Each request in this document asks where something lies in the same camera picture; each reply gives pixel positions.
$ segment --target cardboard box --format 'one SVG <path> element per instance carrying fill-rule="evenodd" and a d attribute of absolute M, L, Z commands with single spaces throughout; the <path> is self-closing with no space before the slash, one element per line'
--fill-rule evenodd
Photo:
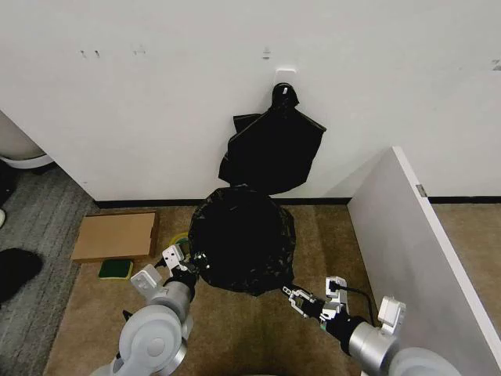
<path fill-rule="evenodd" d="M 71 259 L 143 259 L 155 252 L 158 215 L 154 211 L 84 217 Z"/>

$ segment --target black baseboard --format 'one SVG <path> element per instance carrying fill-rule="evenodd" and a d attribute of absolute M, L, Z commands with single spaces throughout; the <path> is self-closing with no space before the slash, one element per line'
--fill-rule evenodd
<path fill-rule="evenodd" d="M 501 204 L 501 196 L 429 197 L 431 204 Z"/>
<path fill-rule="evenodd" d="M 274 201 L 280 205 L 346 205 L 351 197 L 319 197 L 319 198 L 276 198 Z M 501 204 L 501 196 L 455 196 L 455 197 L 429 197 L 432 204 Z M 197 206 L 203 200 L 120 200 L 120 201 L 94 201 L 101 209 L 118 208 L 144 208 L 160 206 Z"/>
<path fill-rule="evenodd" d="M 319 197 L 319 198 L 276 198 L 274 201 L 280 205 L 346 205 L 350 197 Z M 101 209 L 118 208 L 144 208 L 159 206 L 197 206 L 201 199 L 181 200 L 119 200 L 119 201 L 94 201 Z"/>

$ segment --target black shoe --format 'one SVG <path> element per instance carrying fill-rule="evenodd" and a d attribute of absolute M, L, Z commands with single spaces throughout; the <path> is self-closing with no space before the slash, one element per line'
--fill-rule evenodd
<path fill-rule="evenodd" d="M 41 257 L 33 252 L 19 248 L 0 251 L 0 303 L 11 299 L 39 274 L 42 264 Z"/>

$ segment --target gray carpet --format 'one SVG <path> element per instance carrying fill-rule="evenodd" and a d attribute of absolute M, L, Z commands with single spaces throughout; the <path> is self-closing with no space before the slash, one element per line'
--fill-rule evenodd
<path fill-rule="evenodd" d="M 3 205 L 0 250 L 22 248 L 42 255 L 44 266 L 0 309 L 0 375 L 42 374 L 78 266 L 70 261 L 82 217 L 92 199 L 63 170 L 23 172 Z"/>

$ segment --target black trash bag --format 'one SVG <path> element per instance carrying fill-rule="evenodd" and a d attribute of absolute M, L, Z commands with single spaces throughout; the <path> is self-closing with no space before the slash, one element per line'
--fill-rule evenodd
<path fill-rule="evenodd" d="M 189 228 L 192 263 L 211 286 L 260 295 L 294 279 L 294 218 L 249 187 L 214 191 Z"/>
<path fill-rule="evenodd" d="M 219 178 L 266 194 L 304 183 L 326 129 L 296 110 L 298 104 L 294 88 L 282 83 L 273 89 L 264 114 L 235 116 L 237 133 L 228 142 Z"/>
<path fill-rule="evenodd" d="M 36 253 L 19 248 L 0 251 L 0 303 L 13 297 L 40 273 L 43 261 Z"/>

